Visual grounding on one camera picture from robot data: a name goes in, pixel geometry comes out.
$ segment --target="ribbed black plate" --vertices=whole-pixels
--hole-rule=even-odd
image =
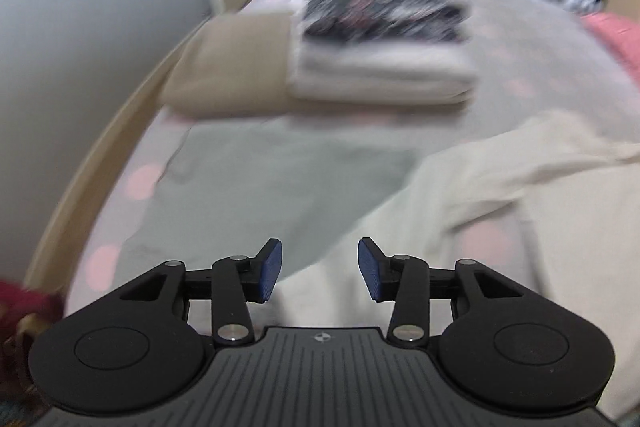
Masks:
[[[52,409],[38,427],[604,427],[596,411],[517,419],[450,389],[424,352],[380,331],[271,328],[257,344],[220,351],[190,390],[127,417]]]

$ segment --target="logo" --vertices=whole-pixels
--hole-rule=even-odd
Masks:
[[[325,342],[329,342],[333,337],[331,335],[329,335],[329,333],[325,333],[324,331],[322,333],[318,333],[317,335],[314,335],[314,340],[318,341],[321,344],[324,344]]]

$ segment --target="bed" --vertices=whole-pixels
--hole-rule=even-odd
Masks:
[[[445,112],[286,115],[270,120],[283,128],[322,129],[358,144],[413,148],[428,155],[506,132],[530,116],[559,107],[585,115],[606,137],[640,140],[636,85],[576,17],[546,0],[468,1],[478,42],[474,60],[482,81],[467,107]],[[253,0],[245,11],[286,9],[298,3]],[[196,124],[169,108],[157,111],[159,89],[181,46],[146,79],[98,140],[40,242],[26,285],[64,289],[66,313],[111,288],[121,246],[140,227],[156,182]],[[516,210],[457,230],[442,263],[449,267],[461,257],[478,259],[542,290],[534,270],[535,241]],[[449,321],[447,306],[437,306],[432,333],[442,331]],[[193,323],[206,329],[197,318]]]

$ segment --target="stack of folded laundry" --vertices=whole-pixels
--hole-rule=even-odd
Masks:
[[[293,22],[289,92],[383,105],[468,100],[478,72],[466,17],[453,0],[306,0]]]

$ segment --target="wall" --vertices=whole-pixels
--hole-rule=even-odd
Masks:
[[[207,0],[0,0],[0,277],[21,279],[66,184]]]

